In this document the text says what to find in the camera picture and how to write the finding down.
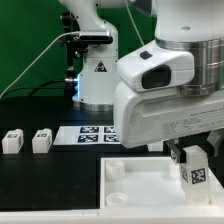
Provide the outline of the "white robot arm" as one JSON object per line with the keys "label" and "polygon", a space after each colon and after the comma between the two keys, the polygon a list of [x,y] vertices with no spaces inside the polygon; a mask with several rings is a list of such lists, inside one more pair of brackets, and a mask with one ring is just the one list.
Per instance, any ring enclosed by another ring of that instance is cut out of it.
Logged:
{"label": "white robot arm", "polygon": [[[75,101],[109,108],[133,148],[224,128],[224,0],[59,0],[88,43]],[[157,19],[155,38],[124,57],[100,8],[133,5]]]}

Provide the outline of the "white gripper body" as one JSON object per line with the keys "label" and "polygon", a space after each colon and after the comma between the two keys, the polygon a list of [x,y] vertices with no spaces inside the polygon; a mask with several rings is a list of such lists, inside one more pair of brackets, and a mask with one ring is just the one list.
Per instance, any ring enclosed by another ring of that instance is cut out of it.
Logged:
{"label": "white gripper body", "polygon": [[224,128],[224,90],[181,97],[175,88],[137,93],[121,82],[114,126],[126,148]]}

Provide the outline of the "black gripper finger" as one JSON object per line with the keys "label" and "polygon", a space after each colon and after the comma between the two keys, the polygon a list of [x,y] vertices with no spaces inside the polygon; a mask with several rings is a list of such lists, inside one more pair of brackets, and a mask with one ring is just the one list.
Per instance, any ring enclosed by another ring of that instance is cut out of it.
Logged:
{"label": "black gripper finger", "polygon": [[167,140],[165,144],[167,145],[171,159],[175,164],[186,162],[186,152],[179,144],[176,144],[174,140]]}
{"label": "black gripper finger", "polygon": [[219,146],[224,139],[224,128],[212,130],[207,138],[207,141],[213,146],[214,148],[214,155],[218,155]]}

